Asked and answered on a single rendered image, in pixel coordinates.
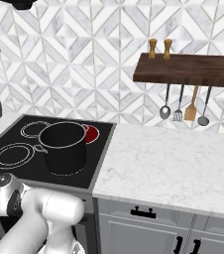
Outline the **wooden pepper mill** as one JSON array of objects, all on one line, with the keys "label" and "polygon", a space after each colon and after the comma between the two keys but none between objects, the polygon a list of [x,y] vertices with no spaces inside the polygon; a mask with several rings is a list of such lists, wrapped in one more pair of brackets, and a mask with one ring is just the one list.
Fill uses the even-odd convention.
[{"label": "wooden pepper mill", "polygon": [[165,44],[164,59],[168,60],[169,59],[169,50],[170,50],[170,46],[172,44],[172,40],[171,39],[165,39],[164,44]]}]

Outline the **metal slotted spatula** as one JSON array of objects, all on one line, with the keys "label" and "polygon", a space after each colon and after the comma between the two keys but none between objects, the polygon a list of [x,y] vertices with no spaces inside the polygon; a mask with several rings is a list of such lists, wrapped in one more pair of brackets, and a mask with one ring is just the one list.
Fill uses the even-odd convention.
[{"label": "metal slotted spatula", "polygon": [[[184,91],[184,85],[181,86],[180,89],[180,95],[179,95],[179,101],[178,101],[178,105],[181,105],[182,102],[182,97],[183,97],[183,91]],[[180,110],[180,108],[178,108],[174,113],[173,113],[173,121],[178,121],[181,122],[182,121],[182,111]]]}]

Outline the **dark metal ladle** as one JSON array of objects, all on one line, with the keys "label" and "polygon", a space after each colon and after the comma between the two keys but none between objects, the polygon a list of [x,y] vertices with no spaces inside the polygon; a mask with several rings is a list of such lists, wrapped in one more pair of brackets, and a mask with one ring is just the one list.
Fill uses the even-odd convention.
[{"label": "dark metal ladle", "polygon": [[[206,99],[205,99],[205,104],[204,107],[207,107],[208,101],[209,101],[209,97],[210,97],[210,93],[211,93],[211,89],[212,87],[209,87],[207,90],[207,95],[206,95]],[[204,112],[202,113],[202,115],[197,119],[197,122],[200,126],[207,126],[209,124],[209,119],[205,116]]]}]

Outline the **black stove with hob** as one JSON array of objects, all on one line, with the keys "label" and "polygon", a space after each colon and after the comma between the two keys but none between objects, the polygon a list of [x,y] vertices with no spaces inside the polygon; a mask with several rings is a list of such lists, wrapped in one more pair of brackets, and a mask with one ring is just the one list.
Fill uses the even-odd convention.
[{"label": "black stove with hob", "polygon": [[63,191],[80,197],[85,206],[82,220],[73,227],[76,239],[86,254],[100,254],[96,230],[96,201],[92,191],[116,125],[82,120],[86,135],[87,160],[80,172],[63,177],[49,172],[44,154],[34,146],[40,132],[56,123],[53,117],[24,114],[0,134],[0,174],[7,172],[32,188]]}]

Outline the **wide grey drawer front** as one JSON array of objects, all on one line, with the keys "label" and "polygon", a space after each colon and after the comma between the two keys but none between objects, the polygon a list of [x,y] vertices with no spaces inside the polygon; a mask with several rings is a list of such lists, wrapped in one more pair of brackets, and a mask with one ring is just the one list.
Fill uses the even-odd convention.
[{"label": "wide grey drawer front", "polygon": [[[132,215],[130,213],[130,210],[134,209],[136,205],[139,207],[139,210],[142,211],[148,211],[149,208],[152,208],[153,212],[157,214],[156,219]],[[184,211],[166,209],[156,206],[146,206],[139,203],[129,203],[118,200],[107,200],[103,198],[100,198],[98,200],[98,210],[100,213],[108,215],[138,219],[157,224],[177,226],[181,228],[189,228],[193,218],[192,213]]]}]

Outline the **grey cupboard door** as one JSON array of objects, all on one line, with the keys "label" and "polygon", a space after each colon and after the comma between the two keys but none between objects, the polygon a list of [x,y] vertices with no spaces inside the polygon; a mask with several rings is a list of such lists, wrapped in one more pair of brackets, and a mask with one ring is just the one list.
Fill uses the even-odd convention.
[{"label": "grey cupboard door", "polygon": [[105,214],[99,215],[101,254],[174,254],[187,230]]},{"label": "grey cupboard door", "polygon": [[224,235],[197,230],[191,231],[185,254],[192,252],[195,239],[201,240],[198,254],[224,254]]}]

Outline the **dark wooden wall shelf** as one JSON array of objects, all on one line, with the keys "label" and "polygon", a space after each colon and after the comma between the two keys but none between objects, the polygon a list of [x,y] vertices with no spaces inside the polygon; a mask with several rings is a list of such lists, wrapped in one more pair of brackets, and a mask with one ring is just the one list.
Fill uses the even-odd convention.
[{"label": "dark wooden wall shelf", "polygon": [[141,53],[133,80],[224,87],[224,56],[170,55],[165,60],[163,54],[150,59]]}]

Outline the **metal hanging spoon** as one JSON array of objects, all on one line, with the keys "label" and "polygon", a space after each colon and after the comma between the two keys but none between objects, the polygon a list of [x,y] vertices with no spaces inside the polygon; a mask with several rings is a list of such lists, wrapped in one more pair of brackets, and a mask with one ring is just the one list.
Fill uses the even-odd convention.
[{"label": "metal hanging spoon", "polygon": [[170,84],[167,85],[166,102],[165,105],[160,109],[160,116],[162,119],[168,119],[170,115],[170,108],[168,107],[168,96],[169,96]]}]

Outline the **wooden spatula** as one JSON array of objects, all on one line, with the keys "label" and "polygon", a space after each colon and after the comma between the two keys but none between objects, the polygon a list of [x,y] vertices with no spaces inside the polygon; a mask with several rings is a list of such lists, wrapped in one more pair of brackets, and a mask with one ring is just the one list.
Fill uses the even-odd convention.
[{"label": "wooden spatula", "polygon": [[185,108],[184,119],[186,121],[193,121],[196,115],[195,99],[198,91],[198,86],[194,87],[190,104]]}]

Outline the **wooden salt mill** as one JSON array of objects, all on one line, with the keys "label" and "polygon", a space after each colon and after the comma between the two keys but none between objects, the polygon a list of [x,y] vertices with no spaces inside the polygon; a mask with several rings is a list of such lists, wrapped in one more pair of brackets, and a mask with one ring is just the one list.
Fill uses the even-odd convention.
[{"label": "wooden salt mill", "polygon": [[149,51],[149,59],[154,59],[156,57],[156,45],[157,45],[157,39],[150,39],[150,51]]}]

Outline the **black cooking pot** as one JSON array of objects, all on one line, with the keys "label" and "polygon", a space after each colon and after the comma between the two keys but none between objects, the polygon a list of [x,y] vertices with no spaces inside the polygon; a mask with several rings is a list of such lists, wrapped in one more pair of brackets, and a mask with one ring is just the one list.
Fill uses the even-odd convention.
[{"label": "black cooking pot", "polygon": [[87,161],[86,129],[82,124],[62,121],[46,127],[34,146],[42,152],[48,170],[57,176],[70,176],[81,171]]}]

